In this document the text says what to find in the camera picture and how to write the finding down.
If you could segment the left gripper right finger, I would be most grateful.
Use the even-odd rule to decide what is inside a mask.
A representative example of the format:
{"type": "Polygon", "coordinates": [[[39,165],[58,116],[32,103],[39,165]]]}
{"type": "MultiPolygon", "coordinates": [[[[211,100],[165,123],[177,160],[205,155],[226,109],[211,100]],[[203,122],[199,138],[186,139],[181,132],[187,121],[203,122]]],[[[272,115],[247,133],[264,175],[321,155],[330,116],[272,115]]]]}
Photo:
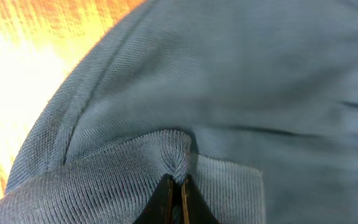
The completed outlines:
{"type": "Polygon", "coordinates": [[[181,186],[181,204],[183,224],[219,224],[190,174],[181,186]]]}

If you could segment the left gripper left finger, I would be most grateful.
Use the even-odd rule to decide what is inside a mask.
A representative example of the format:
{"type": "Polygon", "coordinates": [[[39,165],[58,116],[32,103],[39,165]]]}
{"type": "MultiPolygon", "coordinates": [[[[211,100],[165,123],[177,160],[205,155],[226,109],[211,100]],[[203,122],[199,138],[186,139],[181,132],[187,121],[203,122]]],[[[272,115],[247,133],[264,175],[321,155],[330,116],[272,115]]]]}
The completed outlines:
{"type": "Polygon", "coordinates": [[[133,224],[172,224],[173,178],[164,174],[133,224]]]}

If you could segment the blue t-shirt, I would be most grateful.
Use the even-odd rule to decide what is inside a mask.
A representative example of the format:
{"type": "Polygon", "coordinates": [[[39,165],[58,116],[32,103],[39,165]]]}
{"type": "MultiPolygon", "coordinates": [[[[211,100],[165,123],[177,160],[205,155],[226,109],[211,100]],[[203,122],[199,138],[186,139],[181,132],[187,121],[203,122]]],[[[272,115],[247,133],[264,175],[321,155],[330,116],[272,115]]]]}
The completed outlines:
{"type": "Polygon", "coordinates": [[[0,223],[132,223],[164,175],[220,223],[358,223],[358,1],[147,1],[24,141],[0,223]]]}

